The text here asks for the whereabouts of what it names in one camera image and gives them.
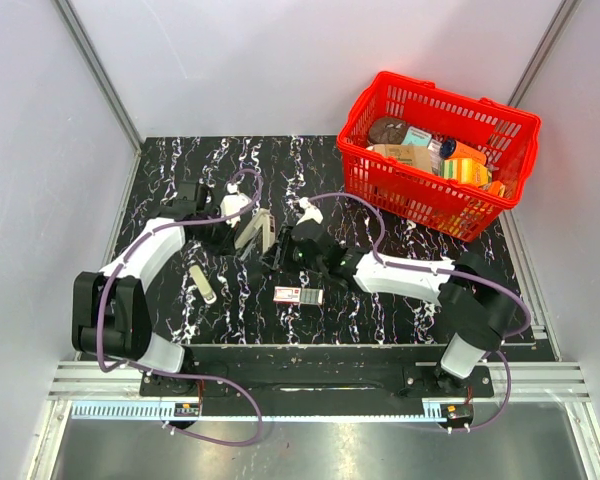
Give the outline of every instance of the white wall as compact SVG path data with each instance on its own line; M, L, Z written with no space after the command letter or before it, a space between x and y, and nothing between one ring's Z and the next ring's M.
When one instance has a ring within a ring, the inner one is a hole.
M73 0L143 136L335 134L380 70L506 102L559 0Z
M563 355L600 420L600 0L582 2L522 104L540 153L517 209Z
M73 279L100 266L132 160L52 3L0 1L0 479L72 354Z

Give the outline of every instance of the beige remote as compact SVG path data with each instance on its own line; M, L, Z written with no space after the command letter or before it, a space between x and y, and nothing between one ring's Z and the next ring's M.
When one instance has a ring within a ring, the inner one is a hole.
M200 292L200 295L202 295L204 302L209 305L214 303L218 297L216 297L213 288L211 288L209 280L207 280L207 277L205 277L204 273L202 273L200 265L194 265L191 267L189 269L189 273L191 274L191 278L193 278L196 287L198 287L198 291Z

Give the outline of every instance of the reflective floor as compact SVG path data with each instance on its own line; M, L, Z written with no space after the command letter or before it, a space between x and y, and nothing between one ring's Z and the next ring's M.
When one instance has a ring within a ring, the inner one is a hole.
M492 413L479 407L478 421ZM586 478L559 405L511 405L484 431L451 437L397 424L266 427L246 448L171 437L148 422L72 420L56 479L581 479ZM253 425L201 423L195 431L247 438Z

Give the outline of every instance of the yellow package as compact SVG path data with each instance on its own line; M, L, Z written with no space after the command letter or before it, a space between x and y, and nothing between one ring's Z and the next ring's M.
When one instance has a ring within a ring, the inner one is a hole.
M442 165L442 177L481 187L491 182L491 172L472 158L453 158Z

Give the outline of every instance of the cable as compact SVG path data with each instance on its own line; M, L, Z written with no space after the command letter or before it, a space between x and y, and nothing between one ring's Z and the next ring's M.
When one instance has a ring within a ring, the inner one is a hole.
M224 217L218 217L218 218L206 218L206 219L201 219L201 220L186 220L186 221L182 221L182 222L173 222L173 223L168 223L165 225L160 225L159 227L154 228L151 232L147 232L146 234L138 237L131 244L131 246L127 250L127 253L125 253L125 255L122 257L122 263L120 263L116 266L116 268L113 270L113 272L111 273L111 275L105 282L104 288L102 290L102 296L100 297L100 304L98 305L98 321L97 321L97 325L96 325L96 357L98 359L98 365L100 366L100 369L103 372L105 372L105 373L111 372L111 371L115 370L116 368L118 368L123 363L125 363L123 361L117 361L111 365L107 365L105 363L106 359L104 356L104 346L103 346L103 344L104 344L104 341L103 341L104 317L105 317L105 310L106 310L106 306L107 306L106 300L109 298L109 294L111 293L111 288L113 286L113 282L117 278L120 271L124 268L124 266L129 261L131 256L140 247L140 245L142 245L143 242L145 242L148 238L152 237L154 234L156 234L162 230L166 230L167 228L174 228L174 227L189 227L189 226L196 226L196 225L211 225L214 223L222 223L222 222L226 222L227 220L231 220L232 218L238 217L238 216L242 215L243 213L246 213L249 210L253 209L253 207L256 205L256 203L262 197L262 187L264 184L262 176L256 170L254 170L252 168L243 168L242 170L239 170L238 172L236 172L233 175L233 177L231 177L231 180L229 180L229 182L235 183L236 178L245 173L250 173L250 174L254 175L258 185L256 187L256 193L254 194L251 202L249 202L246 206L241 208L238 212L233 213L231 215L224 216ZM204 440L206 442L215 443L217 445L223 445L223 446L227 446L227 447L246 447L248 445L253 445L254 443L257 443L262 438L263 425L262 425L262 413L260 411L260 407L258 406L255 399L249 394L249 392L246 391L243 387L241 387L237 383L229 380L228 378L218 377L215 375L171 373L171 372L165 372L162 370L153 370L151 368L145 367L144 365L140 365L139 363L136 363L136 362L128 362L128 363L129 363L129 365L137 368L138 370L149 371L149 372L155 373L156 375L161 375L163 377L181 378L181 379L185 379L185 380L196 380L196 381L209 380L209 381L213 381L213 382L226 383L230 387L233 387L235 390L237 390L239 394L244 395L244 397L247 399L247 401L253 407L253 409L256 413L256 416L258 418L258 422L257 422L257 426L256 426L256 433L251 438L249 438L247 440L239 441L239 442L232 442L232 441L220 440L217 438L207 437L204 435L200 435L198 433L188 432L188 431L182 430L180 428L176 428L174 426L171 426L171 433L178 432L178 433L181 433L182 435L186 435L188 437L196 438L198 440Z
M316 200L322 200L324 198L332 198L332 197L347 197L347 198L351 198L353 200L357 200L362 205L364 205L369 210L371 210L373 212L373 214L376 216L376 218L378 219L378 223L380 223L380 235L378 236L376 241L373 242L372 251L373 251L373 258L375 258L378 263L385 265L387 267L402 268L404 270L412 270L412 271L423 272L423 273L433 273L434 275L439 275L439 274L452 275L452 276L455 276L458 278L463 278L465 280L470 280L472 282L481 283L482 285L485 285L489 288L492 288L492 289L506 295L507 297L511 298L514 302L516 302L516 304L520 307L520 309L522 309L522 311L524 312L525 321L521 327L518 327L510 332L505 333L504 338L508 338L508 337L511 337L514 335L519 335L522 332L524 332L527 328L529 328L529 326L531 325L531 310L529 310L529 307L527 307L527 305L522 301L522 299L520 297L518 297L518 295L516 295L508 288L503 287L502 285L500 285L496 282L492 282L491 280L487 280L486 278L482 278L477 275L472 275L470 273L459 272L456 270L448 270L446 268L432 270L431 268L424 267L424 266L421 267L418 265L404 265L404 264L395 263L395 262L385 262L382 259L382 257L380 257L380 254L378 253L378 247L380 246L380 242L382 242L385 232L386 232L386 228L384 225L384 219L382 218L382 215L380 214L378 209L376 209L373 205L371 205L369 202L367 202L363 198L360 198L357 195L353 195L351 193L345 193L345 192L323 193L321 195L316 195L314 197L309 198L309 202L314 202ZM504 356L504 354L502 352L500 352L499 350L496 351L495 353L502 359L502 362L504 364L504 368L505 368L505 371L507 374L507 388L505 391L504 400L502 402L502 405L500 406L500 408L498 409L498 411L495 413L495 415L493 417L491 417L489 420L485 421L484 423L481 423L479 425L476 425L475 427L472 427L471 430L481 430L482 428L491 425L498 418L500 418L502 413L507 408L507 405L509 403L509 398L511 397L511 369L509 368L509 364L508 364L507 359Z

